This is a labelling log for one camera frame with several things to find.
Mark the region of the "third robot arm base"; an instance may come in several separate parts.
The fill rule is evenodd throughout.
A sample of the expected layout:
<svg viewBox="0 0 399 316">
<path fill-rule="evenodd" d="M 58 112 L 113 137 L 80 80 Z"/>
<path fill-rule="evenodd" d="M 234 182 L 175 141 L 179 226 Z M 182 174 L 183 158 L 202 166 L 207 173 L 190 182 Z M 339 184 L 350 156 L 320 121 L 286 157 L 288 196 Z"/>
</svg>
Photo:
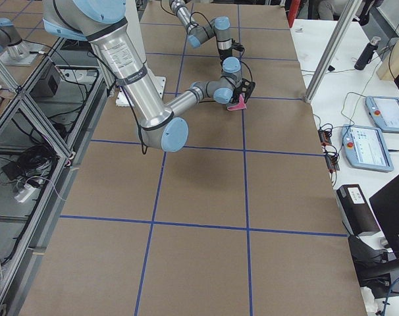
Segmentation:
<svg viewBox="0 0 399 316">
<path fill-rule="evenodd" d="M 0 18 L 0 60 L 7 66 L 30 66 L 36 56 L 8 18 Z"/>
</svg>

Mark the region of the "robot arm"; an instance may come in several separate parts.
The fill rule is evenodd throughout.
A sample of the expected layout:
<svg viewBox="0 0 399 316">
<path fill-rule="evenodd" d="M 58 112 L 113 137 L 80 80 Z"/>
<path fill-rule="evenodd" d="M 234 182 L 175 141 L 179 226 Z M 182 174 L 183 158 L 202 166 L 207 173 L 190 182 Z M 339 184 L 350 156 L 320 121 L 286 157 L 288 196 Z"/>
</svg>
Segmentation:
<svg viewBox="0 0 399 316">
<path fill-rule="evenodd" d="M 190 11 L 186 2 L 180 0 L 169 1 L 169 7 L 182 23 L 188 43 L 193 49 L 215 39 L 221 62 L 232 57 L 233 51 L 245 52 L 244 46 L 240 42 L 236 42 L 231 35 L 229 17 L 218 16 L 208 20 L 202 13 Z"/>
<path fill-rule="evenodd" d="M 170 1 L 169 6 L 192 47 L 216 39 L 222 70 L 217 81 L 194 82 L 168 103 L 155 89 L 127 33 L 125 1 L 44 1 L 43 23 L 50 34 L 87 41 L 98 48 L 99 59 L 136 109 L 134 118 L 142 145 L 176 152 L 184 147 L 189 135 L 188 124 L 181 118 L 183 112 L 204 99 L 223 104 L 229 111 L 244 109 L 255 82 L 242 77 L 241 62 L 232 54 L 234 50 L 243 52 L 244 47 L 233 40 L 227 16 L 218 16 L 202 26 L 194 20 L 185 1 Z"/>
</svg>

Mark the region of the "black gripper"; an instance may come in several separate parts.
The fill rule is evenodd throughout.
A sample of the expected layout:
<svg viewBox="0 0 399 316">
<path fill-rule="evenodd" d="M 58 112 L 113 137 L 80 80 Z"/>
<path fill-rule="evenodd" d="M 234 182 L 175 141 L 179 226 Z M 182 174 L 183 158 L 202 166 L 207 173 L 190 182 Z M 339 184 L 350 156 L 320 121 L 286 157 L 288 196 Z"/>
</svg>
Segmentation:
<svg viewBox="0 0 399 316">
<path fill-rule="evenodd" d="M 246 78 L 243 78 L 242 82 L 234 88 L 229 103 L 230 104 L 244 103 L 251 97 L 253 91 L 254 91 L 254 81 L 250 81 L 247 80 Z"/>
</svg>

